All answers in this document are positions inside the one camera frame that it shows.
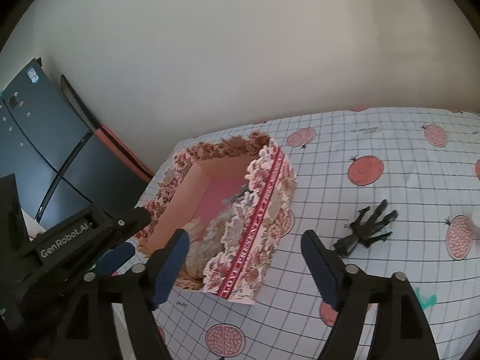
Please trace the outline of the silver foil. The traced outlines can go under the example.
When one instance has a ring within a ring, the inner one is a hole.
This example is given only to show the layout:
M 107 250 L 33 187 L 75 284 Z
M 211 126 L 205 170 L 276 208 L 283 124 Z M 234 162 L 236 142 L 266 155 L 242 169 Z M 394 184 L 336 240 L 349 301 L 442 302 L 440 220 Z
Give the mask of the silver foil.
M 239 187 L 239 191 L 236 194 L 233 194 L 231 197 L 224 198 L 221 202 L 224 206 L 232 205 L 243 197 L 243 195 L 248 192 L 248 185 L 244 184 Z

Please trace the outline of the green translucent toy figure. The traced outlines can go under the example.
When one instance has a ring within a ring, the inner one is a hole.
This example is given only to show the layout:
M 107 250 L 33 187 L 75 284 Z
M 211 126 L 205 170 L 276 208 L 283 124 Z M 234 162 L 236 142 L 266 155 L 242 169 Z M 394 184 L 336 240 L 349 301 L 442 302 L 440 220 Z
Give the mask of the green translucent toy figure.
M 416 298 L 419 301 L 423 311 L 435 306 L 437 303 L 437 296 L 435 294 L 429 295 L 428 297 L 424 296 L 422 295 L 420 287 L 416 287 L 414 289 L 414 293 L 416 294 Z

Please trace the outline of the dark blue refrigerator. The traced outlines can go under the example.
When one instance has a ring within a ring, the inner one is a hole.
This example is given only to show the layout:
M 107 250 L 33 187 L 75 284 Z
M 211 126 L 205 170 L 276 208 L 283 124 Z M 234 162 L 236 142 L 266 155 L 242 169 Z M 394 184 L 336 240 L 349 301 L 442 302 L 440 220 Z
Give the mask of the dark blue refrigerator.
M 1 174 L 15 176 L 21 208 L 45 230 L 91 204 L 118 217 L 153 177 L 67 78 L 54 86 L 39 58 L 1 92 Z

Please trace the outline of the pomegranate grid tablecloth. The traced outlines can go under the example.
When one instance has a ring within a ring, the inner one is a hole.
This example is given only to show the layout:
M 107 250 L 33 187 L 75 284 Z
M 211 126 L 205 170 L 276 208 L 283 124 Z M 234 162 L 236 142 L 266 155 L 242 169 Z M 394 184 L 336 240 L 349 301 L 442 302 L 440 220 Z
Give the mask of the pomegranate grid tablecloth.
M 387 241 L 358 246 L 350 261 L 370 275 L 403 272 L 435 294 L 424 310 L 439 357 L 459 359 L 479 331 L 479 241 L 450 256 L 448 231 L 479 208 L 479 114 L 455 109 L 369 108 L 259 123 L 289 156 L 297 189 L 293 219 L 257 301 L 233 304 L 176 289 L 154 317 L 174 359 L 219 359 L 209 331 L 242 333 L 238 359 L 316 359 L 330 333 L 320 294 L 300 252 L 314 230 L 326 246 L 356 212 L 383 199 L 399 213 Z

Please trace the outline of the floral pink gift box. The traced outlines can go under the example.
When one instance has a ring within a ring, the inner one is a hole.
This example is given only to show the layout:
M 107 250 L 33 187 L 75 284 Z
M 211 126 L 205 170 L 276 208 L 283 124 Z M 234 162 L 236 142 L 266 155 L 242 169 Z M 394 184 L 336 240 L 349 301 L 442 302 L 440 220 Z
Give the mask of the floral pink gift box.
M 138 252 L 150 257 L 182 228 L 190 246 L 175 285 L 254 304 L 291 225 L 297 180 L 282 148 L 261 131 L 200 141 L 172 156 L 157 186 Z

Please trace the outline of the cotton swab bag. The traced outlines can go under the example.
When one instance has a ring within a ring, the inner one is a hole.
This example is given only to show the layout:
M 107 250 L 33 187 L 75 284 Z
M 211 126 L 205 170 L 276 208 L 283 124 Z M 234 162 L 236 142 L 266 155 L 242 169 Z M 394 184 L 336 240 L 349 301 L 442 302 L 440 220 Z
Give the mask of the cotton swab bag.
M 203 270 L 210 259 L 227 248 L 237 246 L 243 230 L 242 222 L 233 223 L 232 206 L 219 213 L 207 226 L 198 216 L 184 226 L 189 234 L 190 248 L 185 260 L 187 275 L 197 281 L 204 278 Z

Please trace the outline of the white plastic bracket piece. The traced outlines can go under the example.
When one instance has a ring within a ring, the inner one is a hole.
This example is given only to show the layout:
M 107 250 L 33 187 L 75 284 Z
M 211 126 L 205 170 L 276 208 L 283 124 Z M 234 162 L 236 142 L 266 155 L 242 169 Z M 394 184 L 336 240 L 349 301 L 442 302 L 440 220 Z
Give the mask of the white plastic bracket piece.
M 470 228 L 476 236 L 480 236 L 480 209 L 476 209 L 469 217 Z

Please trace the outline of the black claw hand toy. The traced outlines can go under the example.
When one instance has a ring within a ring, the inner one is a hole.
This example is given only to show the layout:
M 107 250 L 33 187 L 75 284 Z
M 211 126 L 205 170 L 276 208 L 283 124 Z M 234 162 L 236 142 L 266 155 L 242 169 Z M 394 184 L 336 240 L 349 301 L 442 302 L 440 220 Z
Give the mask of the black claw hand toy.
M 397 210 L 393 210 L 380 219 L 387 207 L 388 201 L 383 199 L 366 221 L 364 221 L 364 218 L 370 211 L 370 207 L 366 206 L 359 210 L 356 219 L 348 225 L 352 233 L 336 241 L 334 243 L 334 251 L 340 257 L 347 258 L 358 245 L 363 245 L 363 247 L 368 249 L 377 242 L 386 241 L 392 234 L 392 231 L 384 232 L 383 229 L 396 221 L 399 215 Z

